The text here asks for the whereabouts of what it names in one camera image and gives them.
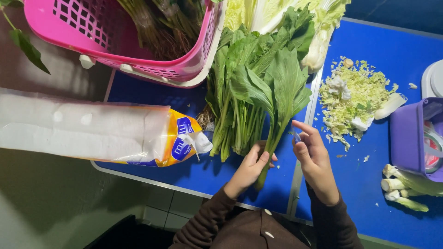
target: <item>small plastic bag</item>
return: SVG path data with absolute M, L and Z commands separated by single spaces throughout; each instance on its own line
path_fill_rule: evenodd
M 212 144 L 169 106 L 63 100 L 0 88 L 0 147 L 165 167 Z

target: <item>wall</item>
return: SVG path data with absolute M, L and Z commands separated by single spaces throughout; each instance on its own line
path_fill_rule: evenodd
M 0 16 L 0 87 L 101 101 L 110 68 L 81 67 L 79 54 L 35 37 L 22 9 L 6 8 L 31 35 L 47 75 L 11 42 Z M 141 215 L 147 189 L 140 182 L 95 170 L 89 161 L 0 149 L 0 249 L 83 248 L 129 214 Z
M 345 17 L 443 35 L 441 0 L 352 0 Z

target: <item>floor tile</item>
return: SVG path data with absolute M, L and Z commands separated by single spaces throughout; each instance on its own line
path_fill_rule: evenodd
M 185 224 L 188 222 L 189 219 L 185 217 L 181 217 L 175 214 L 169 213 L 166 219 L 165 227 L 164 229 L 166 231 L 174 232 L 176 233 L 179 231 Z
M 166 223 L 167 212 L 146 206 L 144 208 L 143 219 L 148 220 L 151 226 L 155 228 L 163 228 Z
M 172 189 L 159 187 L 152 184 L 146 185 L 146 187 L 149 188 L 149 193 L 145 204 L 168 212 L 174 191 Z
M 200 209 L 203 197 L 175 191 L 169 213 L 192 218 Z

